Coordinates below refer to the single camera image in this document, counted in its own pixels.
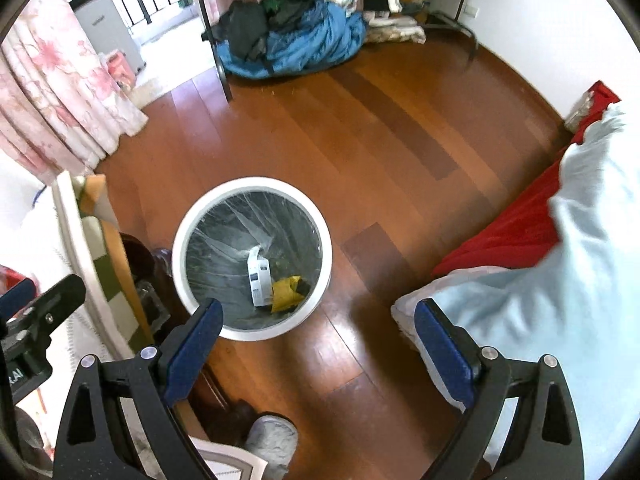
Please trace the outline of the yellow panda snack bag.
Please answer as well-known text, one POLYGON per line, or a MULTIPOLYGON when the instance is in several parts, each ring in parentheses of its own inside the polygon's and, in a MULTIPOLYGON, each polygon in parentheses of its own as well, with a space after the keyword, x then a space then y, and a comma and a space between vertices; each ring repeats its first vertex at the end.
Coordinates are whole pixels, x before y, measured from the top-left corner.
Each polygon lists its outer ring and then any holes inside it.
POLYGON ((295 309, 307 297, 310 284, 300 275, 281 278, 272 284, 271 312, 281 313, 295 309))

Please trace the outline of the red bed sheet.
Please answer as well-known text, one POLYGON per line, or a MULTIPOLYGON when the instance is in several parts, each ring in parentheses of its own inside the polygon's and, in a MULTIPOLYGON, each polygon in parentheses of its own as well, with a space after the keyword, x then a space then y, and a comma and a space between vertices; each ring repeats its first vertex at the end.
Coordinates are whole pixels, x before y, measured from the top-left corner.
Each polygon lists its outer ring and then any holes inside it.
POLYGON ((555 161, 498 215, 484 230, 450 252, 434 267, 432 277, 457 271, 498 266, 525 269, 536 266, 559 243, 549 200, 560 189, 560 163, 555 161))

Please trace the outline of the light blue blanket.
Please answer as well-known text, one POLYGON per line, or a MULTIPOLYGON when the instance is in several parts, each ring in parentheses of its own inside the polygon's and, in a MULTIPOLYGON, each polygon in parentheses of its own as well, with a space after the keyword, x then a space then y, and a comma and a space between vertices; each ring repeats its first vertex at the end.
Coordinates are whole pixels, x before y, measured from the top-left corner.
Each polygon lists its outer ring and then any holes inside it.
POLYGON ((555 356, 576 411, 585 475, 604 476, 639 420, 639 115, 611 104, 560 163, 549 200, 558 242, 520 270, 457 270, 395 301, 416 340, 431 298, 480 346, 509 359, 555 356))

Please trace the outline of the pink floral curtain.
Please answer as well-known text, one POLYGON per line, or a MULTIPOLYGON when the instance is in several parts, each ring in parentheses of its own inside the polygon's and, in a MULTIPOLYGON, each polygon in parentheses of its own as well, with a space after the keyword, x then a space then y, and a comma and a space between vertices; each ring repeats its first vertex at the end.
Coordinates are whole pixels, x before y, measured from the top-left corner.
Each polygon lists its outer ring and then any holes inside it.
POLYGON ((49 184, 91 174, 147 122, 70 4, 29 0, 1 41, 1 151, 49 184))

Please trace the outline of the grey slipper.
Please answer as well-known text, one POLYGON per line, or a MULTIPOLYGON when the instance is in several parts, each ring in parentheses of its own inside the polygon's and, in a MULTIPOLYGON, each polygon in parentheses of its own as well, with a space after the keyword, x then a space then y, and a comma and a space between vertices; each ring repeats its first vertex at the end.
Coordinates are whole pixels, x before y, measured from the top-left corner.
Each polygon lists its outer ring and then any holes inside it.
POLYGON ((265 460, 264 479, 282 480, 288 474, 298 445, 298 431, 285 417, 265 414, 250 427, 244 448, 265 460))

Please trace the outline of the blue clothes pile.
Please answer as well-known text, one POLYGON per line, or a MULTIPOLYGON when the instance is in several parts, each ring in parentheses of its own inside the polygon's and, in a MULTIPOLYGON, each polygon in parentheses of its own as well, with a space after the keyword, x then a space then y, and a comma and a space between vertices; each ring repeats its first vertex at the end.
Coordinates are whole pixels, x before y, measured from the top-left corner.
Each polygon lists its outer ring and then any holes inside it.
POLYGON ((245 79, 292 77, 353 58, 367 37, 358 11, 332 0, 231 3, 212 26, 224 70, 245 79))

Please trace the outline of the black clothes rack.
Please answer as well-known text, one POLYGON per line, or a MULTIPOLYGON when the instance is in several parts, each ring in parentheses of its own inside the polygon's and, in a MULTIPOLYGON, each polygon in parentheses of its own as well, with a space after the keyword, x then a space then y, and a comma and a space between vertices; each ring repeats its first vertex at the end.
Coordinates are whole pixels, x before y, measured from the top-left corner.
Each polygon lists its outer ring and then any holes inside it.
POLYGON ((321 72, 353 58, 364 44, 413 41, 431 30, 476 36, 456 16, 425 0, 196 0, 222 82, 321 72))

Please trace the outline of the white diamond pattern tablecloth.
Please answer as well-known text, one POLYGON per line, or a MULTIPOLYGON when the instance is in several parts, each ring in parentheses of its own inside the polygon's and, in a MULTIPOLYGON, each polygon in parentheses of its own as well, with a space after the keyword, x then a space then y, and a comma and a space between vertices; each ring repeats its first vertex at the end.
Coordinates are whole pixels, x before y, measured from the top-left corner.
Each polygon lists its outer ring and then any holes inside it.
POLYGON ((41 220, 15 249, 34 270, 1 269, 1 475, 49 479, 52 460, 19 405, 49 380, 44 409, 58 422, 85 356, 132 358, 154 341, 102 174, 59 174, 37 197, 41 220))

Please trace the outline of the light blue long box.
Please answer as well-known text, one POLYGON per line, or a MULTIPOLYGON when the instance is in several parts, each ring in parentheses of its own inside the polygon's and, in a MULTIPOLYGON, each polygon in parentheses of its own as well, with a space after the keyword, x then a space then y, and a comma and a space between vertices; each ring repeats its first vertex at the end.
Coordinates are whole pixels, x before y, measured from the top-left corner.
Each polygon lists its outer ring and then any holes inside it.
POLYGON ((268 307, 272 301, 272 279, 269 260, 255 246, 248 252, 247 273, 250 281, 250 296, 256 308, 268 307))

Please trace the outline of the white round trash bin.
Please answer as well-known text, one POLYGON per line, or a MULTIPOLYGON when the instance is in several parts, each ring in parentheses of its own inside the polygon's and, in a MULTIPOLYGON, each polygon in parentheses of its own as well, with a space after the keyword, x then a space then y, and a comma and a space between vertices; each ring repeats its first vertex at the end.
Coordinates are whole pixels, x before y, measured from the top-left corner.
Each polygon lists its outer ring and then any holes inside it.
POLYGON ((267 177, 224 182, 197 200, 172 246, 172 277, 186 310, 222 307, 221 337, 254 342, 302 325, 329 288, 326 220, 298 188, 267 177))

